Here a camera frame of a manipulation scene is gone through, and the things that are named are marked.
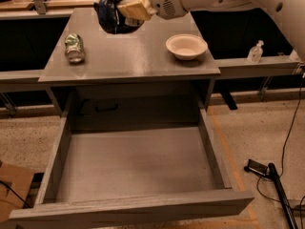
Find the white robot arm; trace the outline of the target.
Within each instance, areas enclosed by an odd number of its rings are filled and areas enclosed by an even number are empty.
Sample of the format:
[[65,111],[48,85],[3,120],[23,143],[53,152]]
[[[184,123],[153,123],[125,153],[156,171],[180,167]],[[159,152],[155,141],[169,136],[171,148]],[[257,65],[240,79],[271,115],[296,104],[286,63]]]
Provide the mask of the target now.
[[305,0],[124,0],[117,5],[123,16],[149,20],[182,17],[195,10],[240,11],[260,8],[277,25],[300,58],[305,57]]

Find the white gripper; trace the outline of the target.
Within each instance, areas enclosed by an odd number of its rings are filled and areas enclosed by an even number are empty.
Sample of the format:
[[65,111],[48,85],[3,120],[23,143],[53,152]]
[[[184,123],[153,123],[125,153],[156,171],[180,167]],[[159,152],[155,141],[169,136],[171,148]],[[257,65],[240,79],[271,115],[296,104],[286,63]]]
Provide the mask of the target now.
[[163,19],[182,17],[188,12],[182,0],[132,0],[117,4],[118,10],[126,18],[148,21],[157,14]]

